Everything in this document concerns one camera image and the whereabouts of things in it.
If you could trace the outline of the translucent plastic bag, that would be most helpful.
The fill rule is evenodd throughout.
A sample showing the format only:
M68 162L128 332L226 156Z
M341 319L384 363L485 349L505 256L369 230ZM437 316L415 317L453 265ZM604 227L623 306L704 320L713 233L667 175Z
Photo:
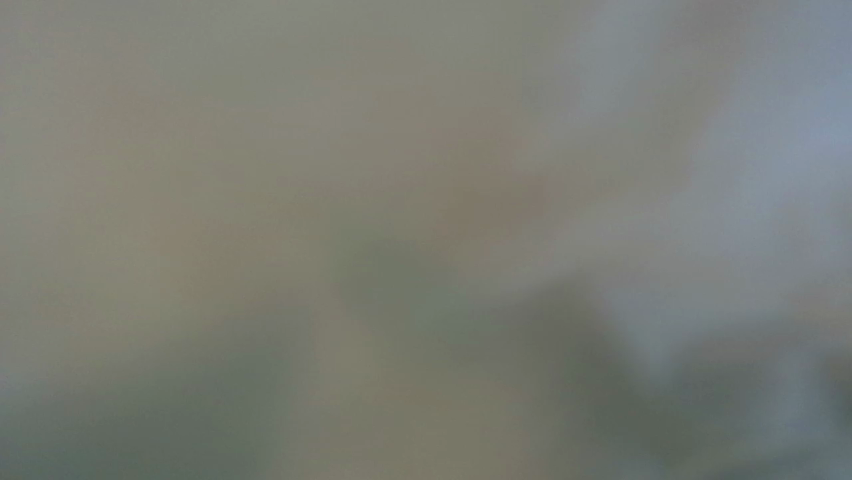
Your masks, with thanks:
M5 1L5 479L847 479L847 1Z

